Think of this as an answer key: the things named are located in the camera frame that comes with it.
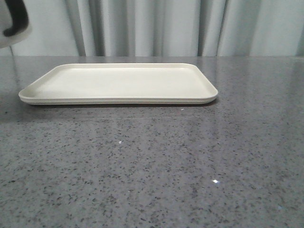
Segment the white smiley mug black handle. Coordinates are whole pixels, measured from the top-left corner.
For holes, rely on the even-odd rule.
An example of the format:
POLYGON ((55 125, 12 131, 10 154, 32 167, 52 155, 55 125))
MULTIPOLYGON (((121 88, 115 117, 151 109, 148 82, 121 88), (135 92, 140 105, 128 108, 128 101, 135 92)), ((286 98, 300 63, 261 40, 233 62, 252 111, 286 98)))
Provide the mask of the white smiley mug black handle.
POLYGON ((0 48, 26 39, 32 32, 28 10, 23 0, 0 1, 0 48))

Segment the cream rectangular plastic tray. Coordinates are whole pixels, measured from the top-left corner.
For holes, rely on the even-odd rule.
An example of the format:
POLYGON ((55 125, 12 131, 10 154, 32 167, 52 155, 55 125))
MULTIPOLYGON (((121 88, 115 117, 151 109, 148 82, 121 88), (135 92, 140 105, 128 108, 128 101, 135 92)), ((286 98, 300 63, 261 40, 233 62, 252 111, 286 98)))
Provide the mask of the cream rectangular plastic tray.
POLYGON ((202 105, 217 96, 203 73, 185 63, 65 64, 19 92, 30 105, 202 105))

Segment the grey pleated curtain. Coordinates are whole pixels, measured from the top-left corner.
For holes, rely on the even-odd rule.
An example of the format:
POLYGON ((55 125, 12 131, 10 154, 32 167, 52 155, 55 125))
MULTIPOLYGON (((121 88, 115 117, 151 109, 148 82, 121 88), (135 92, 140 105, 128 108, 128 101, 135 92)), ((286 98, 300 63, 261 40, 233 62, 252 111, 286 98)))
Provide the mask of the grey pleated curtain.
POLYGON ((2 56, 302 56, 301 0, 27 0, 2 56))

